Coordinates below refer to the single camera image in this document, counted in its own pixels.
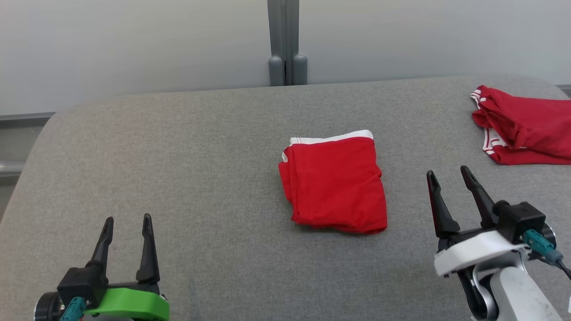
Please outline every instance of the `teal cable connector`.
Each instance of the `teal cable connector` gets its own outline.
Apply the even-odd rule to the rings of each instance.
[[[527,230],[524,233],[524,243],[529,245],[532,250],[539,252],[543,255],[547,264],[557,266],[559,262],[563,261],[563,254],[555,249],[555,246],[550,241],[546,240],[543,235],[535,230]]]
[[[85,300],[76,296],[70,301],[70,304],[67,305],[66,311],[63,313],[60,321],[78,321],[83,316],[85,309]]]

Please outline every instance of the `red fabric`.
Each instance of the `red fabric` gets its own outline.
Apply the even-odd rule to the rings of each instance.
[[[354,137],[294,144],[279,164],[292,221],[315,228],[375,234],[387,228],[387,206],[375,143]]]
[[[479,109],[472,118],[479,126],[494,129],[506,144],[492,139],[488,150],[484,146],[494,161],[505,165],[571,164],[570,100],[514,97],[486,86],[478,90],[472,94],[479,95]]]

